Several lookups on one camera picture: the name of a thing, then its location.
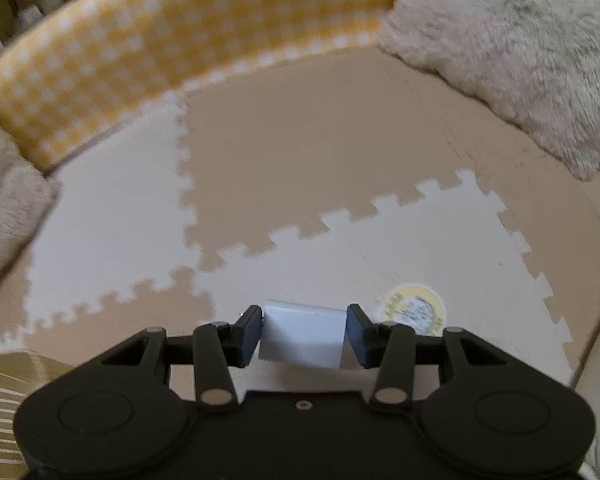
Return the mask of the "cream slatted plastic basket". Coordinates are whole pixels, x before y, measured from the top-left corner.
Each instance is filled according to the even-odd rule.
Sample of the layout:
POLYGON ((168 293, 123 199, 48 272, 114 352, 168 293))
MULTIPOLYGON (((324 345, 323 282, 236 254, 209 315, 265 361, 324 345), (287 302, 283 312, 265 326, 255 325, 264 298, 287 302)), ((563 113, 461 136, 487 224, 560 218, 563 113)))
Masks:
POLYGON ((12 430, 20 404, 69 370, 69 364, 29 351, 0 354, 0 480, 21 479, 29 471, 12 430))

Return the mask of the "yellow checkered bumper cushion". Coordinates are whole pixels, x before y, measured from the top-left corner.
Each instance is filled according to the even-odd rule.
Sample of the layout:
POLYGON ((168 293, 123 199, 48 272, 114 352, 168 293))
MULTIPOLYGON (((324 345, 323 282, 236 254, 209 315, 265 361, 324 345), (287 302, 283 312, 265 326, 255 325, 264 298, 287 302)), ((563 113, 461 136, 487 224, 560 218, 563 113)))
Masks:
POLYGON ((366 47, 393 0, 73 0, 0 55, 0 125, 42 170, 178 90, 366 47))

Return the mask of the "white usb power adapter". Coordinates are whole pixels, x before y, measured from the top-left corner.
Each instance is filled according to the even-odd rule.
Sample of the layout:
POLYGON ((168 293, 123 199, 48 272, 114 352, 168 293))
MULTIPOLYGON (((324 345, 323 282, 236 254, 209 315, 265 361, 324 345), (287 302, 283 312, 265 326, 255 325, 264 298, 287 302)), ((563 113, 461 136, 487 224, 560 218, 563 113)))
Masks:
POLYGON ((269 301, 263 309, 259 359, 336 370, 346 317, 343 310, 269 301))

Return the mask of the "fluffy white cushion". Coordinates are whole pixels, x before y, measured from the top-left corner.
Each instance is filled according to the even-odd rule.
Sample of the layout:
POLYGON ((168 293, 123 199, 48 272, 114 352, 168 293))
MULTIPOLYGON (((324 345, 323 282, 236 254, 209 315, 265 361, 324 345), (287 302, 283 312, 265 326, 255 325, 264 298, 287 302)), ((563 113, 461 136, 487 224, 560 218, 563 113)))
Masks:
POLYGON ((0 279, 52 208, 59 185, 20 154, 0 126, 0 279))

